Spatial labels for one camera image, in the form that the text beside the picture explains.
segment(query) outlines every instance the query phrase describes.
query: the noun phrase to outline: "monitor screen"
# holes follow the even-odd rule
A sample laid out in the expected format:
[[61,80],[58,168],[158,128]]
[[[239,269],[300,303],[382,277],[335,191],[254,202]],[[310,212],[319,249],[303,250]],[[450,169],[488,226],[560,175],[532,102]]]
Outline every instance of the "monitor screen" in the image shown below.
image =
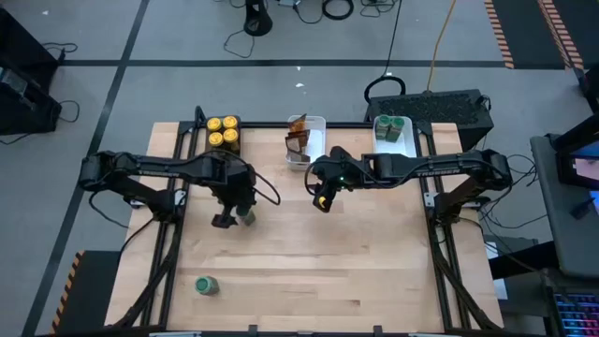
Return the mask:
[[581,156],[586,158],[596,158],[599,160],[599,140],[587,144],[572,152],[574,156]]
[[599,158],[597,160],[576,158],[574,170],[579,176],[599,181]]

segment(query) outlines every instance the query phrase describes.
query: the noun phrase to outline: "white container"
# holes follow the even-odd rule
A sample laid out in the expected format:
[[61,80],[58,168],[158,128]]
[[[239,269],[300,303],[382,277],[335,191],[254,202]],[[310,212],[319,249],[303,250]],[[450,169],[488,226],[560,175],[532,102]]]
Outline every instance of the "white container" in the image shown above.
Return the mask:
[[379,116],[374,119],[373,123],[374,152],[376,154],[403,154],[415,158],[416,145],[414,144],[414,128],[412,127],[412,120],[402,116],[402,133],[396,142],[391,142],[386,141],[385,139],[376,138],[376,123],[378,122],[378,118]]
[[[293,115],[287,121],[292,122],[299,117],[299,115]],[[327,121],[320,116],[306,116],[306,129],[310,130],[308,145],[306,145],[306,154],[310,156],[310,163],[294,162],[286,155],[285,161],[290,169],[305,171],[319,156],[325,154]]]

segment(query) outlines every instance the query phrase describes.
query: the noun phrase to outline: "green cans in container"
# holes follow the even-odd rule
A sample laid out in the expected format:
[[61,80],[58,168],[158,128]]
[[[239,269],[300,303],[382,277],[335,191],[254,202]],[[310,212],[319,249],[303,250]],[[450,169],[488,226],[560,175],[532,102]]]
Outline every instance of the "green cans in container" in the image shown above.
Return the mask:
[[375,136],[377,139],[385,139],[389,127],[391,126],[391,117],[387,115],[380,115],[376,120],[376,126],[374,127]]
[[220,287],[216,279],[211,276],[198,277],[196,280],[196,290],[198,293],[206,296],[218,293]]
[[396,142],[402,134],[403,125],[404,122],[402,117],[391,118],[391,126],[389,127],[389,131],[387,132],[386,140]]

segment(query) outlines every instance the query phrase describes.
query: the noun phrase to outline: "orange and black caution tape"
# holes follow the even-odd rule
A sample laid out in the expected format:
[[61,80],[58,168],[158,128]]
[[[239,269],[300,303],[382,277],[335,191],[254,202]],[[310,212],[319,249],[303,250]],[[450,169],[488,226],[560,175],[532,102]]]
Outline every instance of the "orange and black caution tape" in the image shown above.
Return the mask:
[[553,0],[537,0],[537,2],[541,7],[541,12],[543,12],[543,15],[545,16],[549,30],[553,35],[555,44],[560,50],[560,54],[562,55],[566,67],[572,67],[572,65],[574,65],[575,68],[584,69],[584,62],[582,61],[567,28],[563,24],[560,13],[558,13],[558,9],[555,8],[555,5],[553,4]]
[[512,53],[509,51],[509,47],[507,46],[504,30],[502,29],[502,25],[497,18],[497,12],[495,11],[493,2],[491,0],[485,0],[485,8],[487,9],[487,14],[489,14],[490,25],[493,27],[493,33],[495,33],[495,37],[497,38],[497,44],[499,44],[499,50],[502,52],[505,66],[513,69],[514,59],[512,58]]
[[75,259],[73,260],[73,264],[71,265],[71,270],[68,272],[68,276],[66,278],[65,291],[63,291],[63,296],[60,297],[60,303],[58,304],[58,308],[56,309],[56,314],[54,315],[54,319],[52,321],[52,326],[50,328],[50,334],[55,334],[58,330],[60,324],[60,318],[65,312],[66,300],[68,300],[68,293],[73,286],[73,281],[75,280],[75,272],[77,272],[77,268],[79,267],[80,261],[83,258],[83,254],[85,251],[80,251],[75,254]]

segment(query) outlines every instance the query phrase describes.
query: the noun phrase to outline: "wooden table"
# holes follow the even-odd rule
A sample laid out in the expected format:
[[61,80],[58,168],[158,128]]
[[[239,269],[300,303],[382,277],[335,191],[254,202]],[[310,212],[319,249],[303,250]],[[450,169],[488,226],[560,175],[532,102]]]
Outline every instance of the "wooden table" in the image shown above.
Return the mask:
[[[155,124],[148,155],[171,157],[177,127]],[[433,125],[433,130],[439,154],[461,152],[455,125]],[[372,332],[374,325],[385,332],[443,331],[418,180],[392,190],[339,193],[330,213],[321,213],[304,189],[303,172],[286,167],[286,132],[242,130],[243,158],[283,199],[276,207],[256,196],[252,226],[211,226],[221,206],[210,189],[191,187],[168,329],[247,330],[257,324],[260,331]],[[341,145],[356,158],[371,153],[371,133],[329,129],[328,151]],[[199,153],[204,139],[201,131]],[[444,177],[446,191],[463,179]],[[167,184],[162,178],[141,181],[156,189]],[[270,191],[263,183],[258,188]],[[148,210],[133,211],[128,235],[150,217]],[[469,210],[462,217],[477,219]],[[106,324],[118,320],[146,285],[157,229],[157,224],[148,227],[124,252]],[[480,229],[462,222],[453,230],[464,285],[502,325]],[[221,292],[199,295],[195,281],[200,275],[215,277]],[[447,289],[458,327],[455,294]],[[156,292],[153,322],[162,294],[162,289]]]

